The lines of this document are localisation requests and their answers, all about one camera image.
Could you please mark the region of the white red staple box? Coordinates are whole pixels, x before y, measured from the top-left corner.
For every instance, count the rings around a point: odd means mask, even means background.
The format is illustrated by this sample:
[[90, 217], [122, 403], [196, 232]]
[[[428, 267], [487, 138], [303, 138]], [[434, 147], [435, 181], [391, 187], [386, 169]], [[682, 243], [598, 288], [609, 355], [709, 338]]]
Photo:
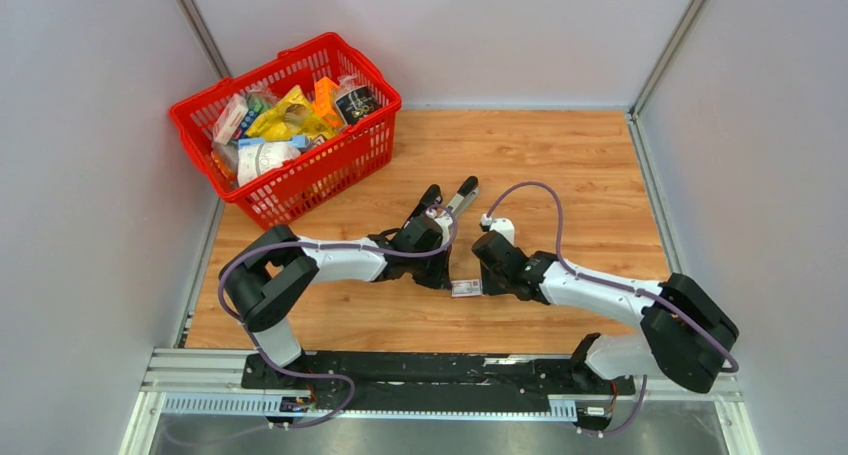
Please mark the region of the white red staple box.
[[483, 287], [480, 279], [464, 279], [451, 282], [452, 298], [478, 297], [482, 295]]

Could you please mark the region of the black and grey stapler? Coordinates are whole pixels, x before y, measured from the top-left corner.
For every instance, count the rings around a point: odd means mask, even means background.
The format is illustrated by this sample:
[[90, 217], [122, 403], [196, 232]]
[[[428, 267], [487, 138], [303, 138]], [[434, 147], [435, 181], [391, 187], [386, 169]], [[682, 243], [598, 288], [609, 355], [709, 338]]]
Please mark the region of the black and grey stapler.
[[480, 193], [479, 180], [476, 176], [469, 176], [459, 187], [456, 194], [446, 206], [456, 218], [473, 203]]

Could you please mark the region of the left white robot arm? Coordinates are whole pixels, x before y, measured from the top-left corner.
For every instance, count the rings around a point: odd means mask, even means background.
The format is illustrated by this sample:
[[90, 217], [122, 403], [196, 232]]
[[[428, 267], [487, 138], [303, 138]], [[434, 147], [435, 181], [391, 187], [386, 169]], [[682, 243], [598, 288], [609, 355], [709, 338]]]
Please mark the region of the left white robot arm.
[[420, 285], [442, 289], [450, 284], [444, 272], [455, 235], [455, 221], [447, 213], [419, 214], [399, 229], [349, 241], [301, 237], [277, 225], [220, 271], [221, 302], [270, 360], [270, 380], [281, 389], [294, 389], [304, 380], [306, 364], [288, 315], [307, 288], [409, 275]]

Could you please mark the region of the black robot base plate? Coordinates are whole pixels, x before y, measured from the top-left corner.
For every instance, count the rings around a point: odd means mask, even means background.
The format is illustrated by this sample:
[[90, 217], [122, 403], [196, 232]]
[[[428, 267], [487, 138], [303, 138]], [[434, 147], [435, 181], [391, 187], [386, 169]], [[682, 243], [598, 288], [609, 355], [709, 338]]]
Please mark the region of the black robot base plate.
[[283, 411], [529, 414], [553, 396], [633, 395], [634, 381], [608, 381], [566, 355], [423, 352], [306, 352], [286, 373], [247, 357], [241, 386], [284, 392]]

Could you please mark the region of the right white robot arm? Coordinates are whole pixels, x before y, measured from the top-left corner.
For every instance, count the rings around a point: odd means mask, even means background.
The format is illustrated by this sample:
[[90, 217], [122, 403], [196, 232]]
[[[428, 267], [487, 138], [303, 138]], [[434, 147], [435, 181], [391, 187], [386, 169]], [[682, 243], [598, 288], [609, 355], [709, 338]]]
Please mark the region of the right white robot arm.
[[498, 294], [521, 301], [571, 306], [637, 328], [626, 336], [590, 336], [570, 367], [573, 385], [598, 392], [622, 376], [659, 376], [695, 393], [707, 393], [721, 373], [738, 366], [730, 351], [739, 330], [691, 277], [639, 280], [575, 266], [554, 253], [526, 255], [507, 237], [489, 231], [472, 246]]

